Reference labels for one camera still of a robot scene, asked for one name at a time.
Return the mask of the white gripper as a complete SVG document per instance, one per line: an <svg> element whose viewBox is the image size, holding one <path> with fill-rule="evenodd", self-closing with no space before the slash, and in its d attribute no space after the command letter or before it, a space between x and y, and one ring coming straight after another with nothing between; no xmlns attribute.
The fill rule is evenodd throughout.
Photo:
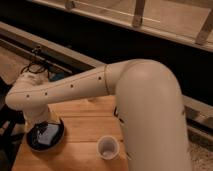
<svg viewBox="0 0 213 171"><path fill-rule="evenodd" d="M23 114L27 131L30 131L36 124L48 121L51 118L51 112L48 107L26 109Z"/></svg>

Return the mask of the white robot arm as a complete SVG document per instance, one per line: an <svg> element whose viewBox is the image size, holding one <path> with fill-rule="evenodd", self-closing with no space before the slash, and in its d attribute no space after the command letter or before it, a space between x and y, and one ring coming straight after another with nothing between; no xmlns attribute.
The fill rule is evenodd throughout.
<svg viewBox="0 0 213 171"><path fill-rule="evenodd" d="M157 61L102 65L50 83L25 72L6 104L36 124L48 118L52 103L107 95L116 97L129 171L192 171L181 89Z"/></svg>

